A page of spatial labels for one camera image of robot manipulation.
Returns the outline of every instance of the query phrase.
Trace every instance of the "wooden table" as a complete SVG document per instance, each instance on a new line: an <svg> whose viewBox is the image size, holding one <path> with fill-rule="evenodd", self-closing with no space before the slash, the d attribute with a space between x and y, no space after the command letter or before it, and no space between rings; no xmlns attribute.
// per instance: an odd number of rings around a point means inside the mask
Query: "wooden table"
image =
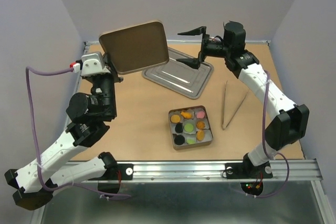
<svg viewBox="0 0 336 224"><path fill-rule="evenodd" d="M194 57L199 52L199 44L169 46ZM268 46L249 44L246 48L257 56L274 83L281 88ZM90 51L102 49L99 45L92 45ZM111 152L119 161L242 159L261 141L262 104L249 91L230 125L223 131L221 114L225 83L228 81L229 88L226 114L232 113L228 102L234 102L239 90L245 86L226 68L223 59L208 57L206 61L215 70L201 97L196 100L144 79L141 72L124 76L122 83L115 84L118 116L107 123L111 129L98 143L73 160L92 159L101 152ZM91 84L83 80L79 92L90 93L90 88ZM214 140L209 146L176 151L172 146L168 111L196 105L206 107ZM303 159L298 141L287 146L283 153L287 158Z"/></svg>

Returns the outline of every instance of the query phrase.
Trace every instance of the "pink macaron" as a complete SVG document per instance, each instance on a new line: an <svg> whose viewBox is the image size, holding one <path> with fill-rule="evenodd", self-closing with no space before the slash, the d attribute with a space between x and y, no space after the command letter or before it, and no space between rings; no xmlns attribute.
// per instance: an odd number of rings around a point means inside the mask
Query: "pink macaron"
<svg viewBox="0 0 336 224"><path fill-rule="evenodd" d="M196 114L196 118L204 118L205 117L205 112L204 111L199 111L197 114Z"/></svg>

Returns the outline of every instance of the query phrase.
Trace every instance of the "gray floor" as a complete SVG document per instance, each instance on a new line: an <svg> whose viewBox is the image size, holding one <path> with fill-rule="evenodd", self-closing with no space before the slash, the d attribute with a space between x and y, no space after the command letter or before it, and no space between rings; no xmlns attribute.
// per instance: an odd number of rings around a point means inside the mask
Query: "gray floor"
<svg viewBox="0 0 336 224"><path fill-rule="evenodd" d="M267 182L263 194L282 182ZM289 182L267 199L235 192L238 183L125 184L133 197L106 201L80 188L60 192L47 205L42 223L212 224L323 223L310 182Z"/></svg>

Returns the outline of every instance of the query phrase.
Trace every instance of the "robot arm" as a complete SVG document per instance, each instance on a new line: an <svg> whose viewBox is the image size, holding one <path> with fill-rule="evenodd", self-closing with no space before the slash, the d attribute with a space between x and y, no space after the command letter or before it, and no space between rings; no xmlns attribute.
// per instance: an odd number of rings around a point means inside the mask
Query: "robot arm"
<svg viewBox="0 0 336 224"><path fill-rule="evenodd" d="M76 93L72 96L66 110L72 122L41 153L41 165L35 159L23 168L10 169L5 173L7 183L17 189L13 194L16 205L35 210L52 199L53 191L46 191L41 186L38 166L41 168L41 177L49 188L101 177L106 172L117 172L117 162L110 153L101 153L90 161L61 169L71 158L99 141L110 128L104 122L110 122L117 116L114 83L121 82L122 79L114 71L109 57L104 60L98 52L84 55L80 61L70 65L75 72L82 70L82 78L92 82L91 94Z"/></svg>
<svg viewBox="0 0 336 224"><path fill-rule="evenodd" d="M237 22L225 24L223 38L220 36L210 38L206 34L205 26L179 35L202 35L202 43L197 59L178 59L177 61L198 69L206 56L224 58L226 67L249 87L262 103L264 102L267 75L256 56L245 49L246 32L242 24ZM271 80L267 101L267 112L271 123L265 130L266 151L273 157L286 145L304 137L309 110L304 104L298 106L286 97ZM268 161L269 158L260 143L244 156L245 173L255 177L260 166Z"/></svg>

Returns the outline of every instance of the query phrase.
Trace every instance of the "silver tray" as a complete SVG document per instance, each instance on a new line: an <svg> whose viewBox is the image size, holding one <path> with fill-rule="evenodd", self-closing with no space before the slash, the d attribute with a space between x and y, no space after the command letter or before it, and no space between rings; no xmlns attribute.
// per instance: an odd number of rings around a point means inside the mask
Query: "silver tray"
<svg viewBox="0 0 336 224"><path fill-rule="evenodd" d="M199 69L192 69L176 61L180 58L192 58L191 56L172 48L168 48L168 52L169 62L167 64L144 70L142 76L191 99L199 98L214 67L204 62Z"/></svg>

